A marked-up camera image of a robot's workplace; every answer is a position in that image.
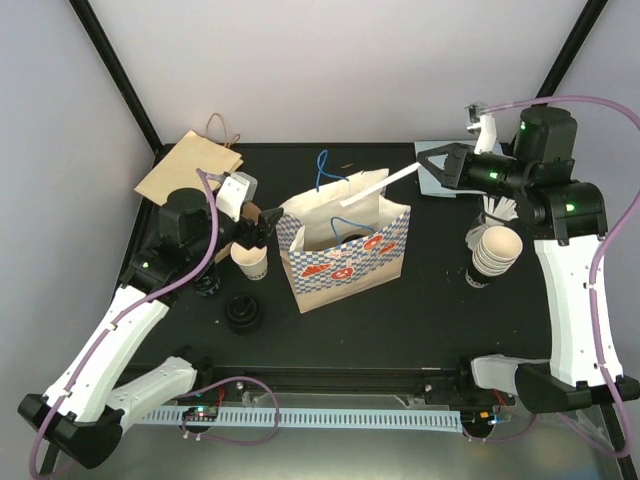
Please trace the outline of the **white stirrer stick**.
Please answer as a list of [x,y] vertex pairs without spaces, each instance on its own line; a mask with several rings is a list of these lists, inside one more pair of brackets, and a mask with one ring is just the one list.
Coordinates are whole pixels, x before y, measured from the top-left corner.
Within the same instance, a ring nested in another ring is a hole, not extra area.
[[376,192],[380,192],[381,190],[383,190],[385,187],[387,187],[388,185],[416,172],[418,169],[420,168],[420,163],[419,162],[415,162],[397,172],[395,172],[394,174],[391,174],[389,176],[387,176],[385,179],[369,186],[368,188],[358,192],[357,194],[342,200],[340,202],[340,205],[343,208],[346,208],[364,198],[366,198],[369,195],[372,195]]

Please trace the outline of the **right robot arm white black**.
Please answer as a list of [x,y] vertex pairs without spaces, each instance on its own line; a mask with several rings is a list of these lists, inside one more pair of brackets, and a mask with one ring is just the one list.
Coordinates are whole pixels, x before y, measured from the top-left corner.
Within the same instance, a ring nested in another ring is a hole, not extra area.
[[534,414],[568,412],[636,400],[638,380],[625,375],[611,338],[602,258],[608,229],[604,197],[573,179],[577,122],[545,100],[520,113],[513,153],[493,153],[491,109],[469,108],[475,145],[449,143],[418,152],[442,186],[506,197],[533,238],[551,320],[548,360],[476,357],[454,379],[457,396],[476,403],[491,389],[517,396]]

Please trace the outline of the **blue checkered paper bag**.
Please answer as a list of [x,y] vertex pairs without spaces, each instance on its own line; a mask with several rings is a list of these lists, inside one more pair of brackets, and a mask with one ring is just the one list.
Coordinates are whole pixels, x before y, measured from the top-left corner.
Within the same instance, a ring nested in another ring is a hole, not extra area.
[[[389,176],[387,168],[342,176],[325,170],[327,158],[327,150],[319,153],[315,186],[281,205],[276,226],[282,265],[302,313],[399,278],[409,233],[411,207],[387,199],[386,187],[340,205]],[[351,234],[370,238],[342,246]]]

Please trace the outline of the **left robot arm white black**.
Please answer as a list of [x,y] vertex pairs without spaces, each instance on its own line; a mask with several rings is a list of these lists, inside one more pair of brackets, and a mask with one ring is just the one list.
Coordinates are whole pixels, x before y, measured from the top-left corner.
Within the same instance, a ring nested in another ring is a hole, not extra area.
[[203,296],[219,288],[215,257],[222,248],[264,247],[284,212],[242,213],[246,199],[182,188],[157,211],[156,226],[132,256],[98,327],[65,372],[43,394],[28,394],[19,415],[48,441],[87,469],[101,465],[126,431],[170,400],[202,399],[222,388],[208,357],[183,346],[159,366],[117,382],[133,354],[168,314],[181,291]]

